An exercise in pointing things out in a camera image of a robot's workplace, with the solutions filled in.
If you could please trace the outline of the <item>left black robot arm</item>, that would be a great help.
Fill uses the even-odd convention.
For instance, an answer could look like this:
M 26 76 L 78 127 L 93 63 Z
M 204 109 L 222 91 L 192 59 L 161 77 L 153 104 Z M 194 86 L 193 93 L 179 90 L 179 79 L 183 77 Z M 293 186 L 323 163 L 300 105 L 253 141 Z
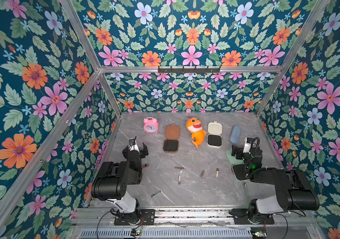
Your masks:
M 126 159 L 119 163 L 104 162 L 91 186 L 92 198 L 113 205 L 109 213 L 130 225 L 143 223 L 139 201 L 127 192 L 128 185 L 139 185 L 142 181 L 142 159 L 149 155 L 145 144 L 140 148 L 135 139 L 123 151 Z

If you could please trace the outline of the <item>brown open clipper case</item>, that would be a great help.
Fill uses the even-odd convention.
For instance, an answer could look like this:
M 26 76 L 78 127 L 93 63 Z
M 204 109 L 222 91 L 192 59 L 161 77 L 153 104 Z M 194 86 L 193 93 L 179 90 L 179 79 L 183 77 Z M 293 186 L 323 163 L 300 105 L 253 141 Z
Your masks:
M 179 137 L 181 129 L 177 125 L 168 125 L 165 130 L 163 151 L 165 153 L 177 153 L 179 150 Z

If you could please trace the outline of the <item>orange shark plush toy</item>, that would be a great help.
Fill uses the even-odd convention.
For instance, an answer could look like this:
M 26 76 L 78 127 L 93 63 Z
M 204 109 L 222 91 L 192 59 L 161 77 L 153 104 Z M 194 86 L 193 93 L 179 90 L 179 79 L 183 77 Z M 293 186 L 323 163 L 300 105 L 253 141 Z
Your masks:
M 199 148 L 206 136 L 206 131 L 202 128 L 202 122 L 197 118 L 188 119 L 187 130 L 191 133 L 192 143 L 196 148 Z

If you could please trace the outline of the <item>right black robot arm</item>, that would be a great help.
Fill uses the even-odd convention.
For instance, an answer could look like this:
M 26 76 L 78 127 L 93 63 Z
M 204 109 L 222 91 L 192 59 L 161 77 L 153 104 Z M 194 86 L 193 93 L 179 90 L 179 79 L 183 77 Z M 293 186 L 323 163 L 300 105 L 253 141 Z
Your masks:
M 232 165 L 237 180 L 272 185 L 275 189 L 272 196 L 251 200 L 246 210 L 232 209 L 230 215 L 236 224 L 273 224 L 275 214 L 294 211 L 303 215 L 319 209 L 318 196 L 304 172 L 263 166 L 258 137 L 245 139 L 243 147 L 232 145 L 231 155 L 237 160 Z

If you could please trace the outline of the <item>pink alarm clock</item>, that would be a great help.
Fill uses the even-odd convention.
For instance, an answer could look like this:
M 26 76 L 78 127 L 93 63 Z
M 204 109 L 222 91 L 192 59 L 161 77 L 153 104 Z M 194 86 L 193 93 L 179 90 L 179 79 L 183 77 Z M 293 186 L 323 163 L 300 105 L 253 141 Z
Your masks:
M 147 133 L 157 133 L 159 130 L 159 123 L 156 118 L 147 117 L 143 119 L 144 131 Z

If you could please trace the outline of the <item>blue closed case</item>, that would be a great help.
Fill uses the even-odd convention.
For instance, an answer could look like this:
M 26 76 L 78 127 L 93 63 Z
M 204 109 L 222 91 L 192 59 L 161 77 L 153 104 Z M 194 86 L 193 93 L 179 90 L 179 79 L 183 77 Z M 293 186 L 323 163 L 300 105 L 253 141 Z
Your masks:
M 237 144 L 239 142 L 239 139 L 240 139 L 240 136 L 241 136 L 241 127 L 238 126 L 238 125 L 235 125 L 233 128 L 232 128 L 232 131 L 231 131 L 231 134 L 230 134 L 230 138 L 229 138 L 229 141 L 232 143 L 232 144 Z

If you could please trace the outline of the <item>green clipper case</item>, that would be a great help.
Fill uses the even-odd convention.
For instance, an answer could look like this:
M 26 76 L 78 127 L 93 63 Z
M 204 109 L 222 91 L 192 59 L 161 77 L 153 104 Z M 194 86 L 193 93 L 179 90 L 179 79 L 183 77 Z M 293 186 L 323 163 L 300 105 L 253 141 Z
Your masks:
M 226 156 L 229 163 L 231 164 L 232 173 L 236 176 L 237 180 L 247 180 L 247 173 L 245 170 L 246 159 L 243 149 L 234 147 L 226 151 Z

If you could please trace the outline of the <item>green nail file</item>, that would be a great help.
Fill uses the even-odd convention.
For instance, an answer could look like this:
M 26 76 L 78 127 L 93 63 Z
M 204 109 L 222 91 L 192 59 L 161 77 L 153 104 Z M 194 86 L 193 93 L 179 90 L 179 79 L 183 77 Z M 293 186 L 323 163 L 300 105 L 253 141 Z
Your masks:
M 243 192 L 244 192 L 245 197 L 247 198 L 248 197 L 248 190 L 247 190 L 247 184 L 245 182 L 243 183 Z

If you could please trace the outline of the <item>black wall hook rail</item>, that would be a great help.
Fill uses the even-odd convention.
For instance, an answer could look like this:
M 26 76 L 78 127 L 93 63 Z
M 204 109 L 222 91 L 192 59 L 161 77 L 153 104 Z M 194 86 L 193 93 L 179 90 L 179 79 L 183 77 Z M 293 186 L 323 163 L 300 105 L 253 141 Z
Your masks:
M 219 73 L 221 67 L 203 67 L 203 66 L 177 66 L 177 67 L 158 67 L 159 73 L 175 73 L 175 74 L 184 74 L 184 73 L 196 73 L 196 74 L 205 74 L 205 73 Z

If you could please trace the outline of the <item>dark nail tool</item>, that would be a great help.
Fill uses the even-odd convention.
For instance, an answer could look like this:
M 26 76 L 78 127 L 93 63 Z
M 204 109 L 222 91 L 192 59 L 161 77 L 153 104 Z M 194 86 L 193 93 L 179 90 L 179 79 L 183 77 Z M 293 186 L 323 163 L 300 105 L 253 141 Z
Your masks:
M 162 192 L 159 190 L 157 192 L 155 192 L 154 194 L 151 195 L 152 198 L 158 196 L 159 194 L 161 194 Z

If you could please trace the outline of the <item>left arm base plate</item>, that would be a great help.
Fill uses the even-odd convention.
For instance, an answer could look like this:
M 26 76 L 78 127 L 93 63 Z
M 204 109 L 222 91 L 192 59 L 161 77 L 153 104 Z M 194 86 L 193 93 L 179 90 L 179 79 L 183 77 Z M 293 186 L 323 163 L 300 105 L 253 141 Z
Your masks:
M 117 213 L 115 226 L 152 226 L 156 211 L 154 209 L 140 209 L 133 213 Z

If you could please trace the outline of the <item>cream open clipper case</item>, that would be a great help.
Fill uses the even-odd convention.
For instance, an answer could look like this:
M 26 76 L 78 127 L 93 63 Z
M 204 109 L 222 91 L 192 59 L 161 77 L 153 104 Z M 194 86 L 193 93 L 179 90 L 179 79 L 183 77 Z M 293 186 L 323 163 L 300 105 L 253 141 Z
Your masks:
M 217 121 L 208 124 L 207 145 L 214 148 L 222 147 L 223 126 Z

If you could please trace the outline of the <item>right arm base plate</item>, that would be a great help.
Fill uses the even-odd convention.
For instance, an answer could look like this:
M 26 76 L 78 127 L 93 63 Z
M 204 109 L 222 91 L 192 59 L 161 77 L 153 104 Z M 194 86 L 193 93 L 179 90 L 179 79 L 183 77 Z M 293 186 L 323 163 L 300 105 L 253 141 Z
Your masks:
M 256 210 L 232 209 L 229 214 L 233 216 L 236 225 L 274 225 L 271 214 L 260 214 Z

